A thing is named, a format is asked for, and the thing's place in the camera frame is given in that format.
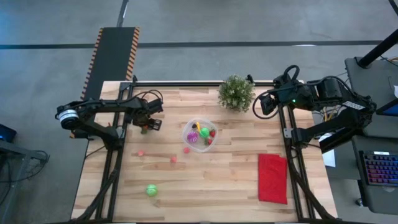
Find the red cloth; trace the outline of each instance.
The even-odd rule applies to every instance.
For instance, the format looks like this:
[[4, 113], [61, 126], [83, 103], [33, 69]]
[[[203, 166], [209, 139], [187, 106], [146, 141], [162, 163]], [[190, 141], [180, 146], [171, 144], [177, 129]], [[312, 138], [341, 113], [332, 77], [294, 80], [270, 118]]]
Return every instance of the red cloth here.
[[259, 154], [259, 200], [287, 205], [287, 161], [279, 155]]

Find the keyboard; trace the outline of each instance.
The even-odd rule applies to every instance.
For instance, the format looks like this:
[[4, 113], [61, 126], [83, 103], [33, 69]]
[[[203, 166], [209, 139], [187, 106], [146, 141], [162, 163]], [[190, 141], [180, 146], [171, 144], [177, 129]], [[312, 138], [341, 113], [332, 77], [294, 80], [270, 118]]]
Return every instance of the keyboard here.
[[398, 153], [360, 151], [368, 185], [398, 187]]

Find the clear plastic bowl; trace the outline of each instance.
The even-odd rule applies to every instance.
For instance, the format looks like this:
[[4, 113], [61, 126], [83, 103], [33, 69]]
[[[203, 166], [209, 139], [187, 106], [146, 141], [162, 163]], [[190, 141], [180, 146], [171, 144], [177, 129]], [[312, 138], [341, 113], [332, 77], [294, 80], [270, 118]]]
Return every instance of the clear plastic bowl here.
[[[188, 133], [190, 131], [196, 131], [196, 129], [192, 128], [193, 124], [199, 122], [200, 128], [208, 128], [210, 131], [214, 129], [216, 131], [216, 135], [212, 138], [209, 136], [213, 142], [210, 145], [205, 144], [205, 140], [200, 136], [198, 133], [198, 140], [196, 142], [189, 142], [187, 139]], [[190, 120], [187, 125], [185, 125], [184, 129], [182, 130], [182, 140], [189, 146], [190, 149], [193, 149], [196, 152], [207, 152], [209, 151], [217, 142], [218, 138], [218, 129], [217, 127], [209, 120], [203, 118], [193, 118]]]

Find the green plant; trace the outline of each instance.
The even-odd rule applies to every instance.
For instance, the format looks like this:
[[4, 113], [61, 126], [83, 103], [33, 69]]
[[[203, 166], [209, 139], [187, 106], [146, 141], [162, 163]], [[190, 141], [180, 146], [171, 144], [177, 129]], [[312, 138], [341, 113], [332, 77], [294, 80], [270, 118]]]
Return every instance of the green plant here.
[[246, 112], [255, 97], [254, 84], [240, 77], [231, 75], [218, 90], [219, 104], [233, 111]]

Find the wooden tabletop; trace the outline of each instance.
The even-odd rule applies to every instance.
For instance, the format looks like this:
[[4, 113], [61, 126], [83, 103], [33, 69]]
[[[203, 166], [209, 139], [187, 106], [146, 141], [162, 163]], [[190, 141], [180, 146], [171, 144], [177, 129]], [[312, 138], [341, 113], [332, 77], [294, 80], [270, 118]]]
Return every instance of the wooden tabletop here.
[[[102, 99], [117, 98], [120, 82], [104, 82]], [[134, 88], [134, 94], [153, 88]], [[152, 117], [163, 121], [160, 131], [140, 134], [128, 126], [116, 197], [114, 222], [289, 222], [297, 221], [288, 174], [287, 205], [257, 199], [257, 155], [285, 157], [279, 117], [257, 119], [251, 111], [234, 113], [218, 104], [215, 87], [158, 87], [164, 112]], [[268, 87], [256, 87], [256, 94]], [[148, 100], [154, 96], [147, 95]], [[298, 127], [313, 126], [311, 112], [294, 110]], [[195, 117], [212, 121], [219, 129], [216, 145], [206, 153], [183, 153], [182, 129]], [[112, 123], [113, 114], [97, 114], [95, 121]], [[87, 153], [103, 146], [90, 142]], [[145, 156], [138, 157], [143, 150]], [[177, 156], [171, 164], [170, 157]], [[318, 148], [303, 150], [308, 181], [320, 203], [336, 216], [335, 203]], [[98, 193], [106, 150], [84, 163], [72, 218], [78, 217]], [[148, 197], [146, 186], [155, 184], [158, 195]], [[304, 213], [305, 200], [300, 191]], [[105, 200], [108, 207], [109, 193]]]

